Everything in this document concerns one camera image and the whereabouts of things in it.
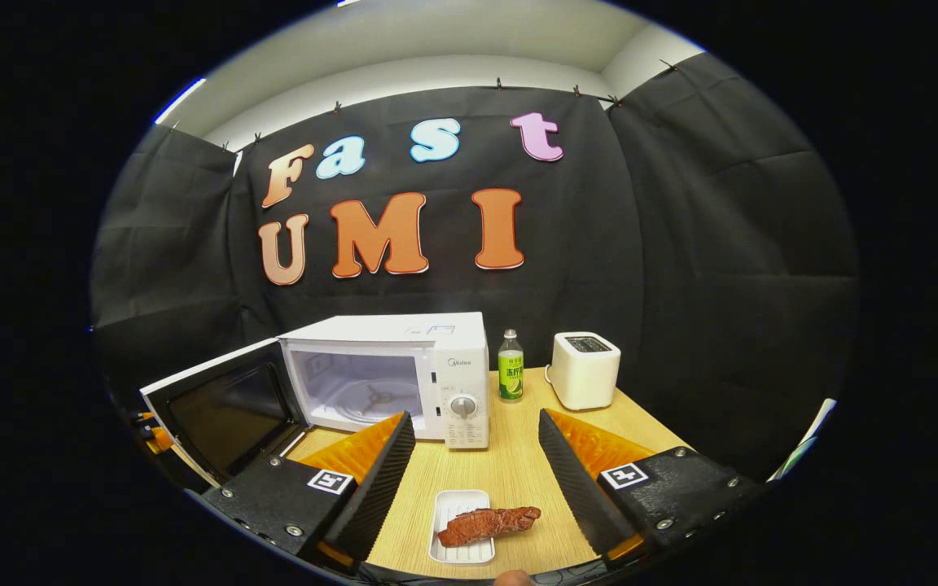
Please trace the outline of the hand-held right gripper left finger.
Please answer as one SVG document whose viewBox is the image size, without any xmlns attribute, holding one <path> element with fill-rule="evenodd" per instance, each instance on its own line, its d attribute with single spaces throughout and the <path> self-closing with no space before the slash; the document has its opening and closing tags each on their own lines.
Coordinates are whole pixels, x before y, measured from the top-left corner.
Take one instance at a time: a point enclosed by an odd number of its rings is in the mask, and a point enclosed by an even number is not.
<svg viewBox="0 0 938 586">
<path fill-rule="evenodd" d="M 375 547 L 416 445 L 403 411 L 292 460 L 254 463 L 200 505 L 287 559 L 355 575 Z"/>
</svg>

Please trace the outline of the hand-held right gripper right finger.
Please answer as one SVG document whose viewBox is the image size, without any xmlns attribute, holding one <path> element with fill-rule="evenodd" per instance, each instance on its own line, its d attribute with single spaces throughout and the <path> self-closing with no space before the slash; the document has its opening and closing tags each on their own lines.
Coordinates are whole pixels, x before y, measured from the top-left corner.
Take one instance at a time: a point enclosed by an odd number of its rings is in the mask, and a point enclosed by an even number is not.
<svg viewBox="0 0 938 586">
<path fill-rule="evenodd" d="M 764 489 L 687 446 L 655 452 L 553 409 L 541 409 L 537 441 L 585 540 L 611 564 L 687 548 Z"/>
</svg>

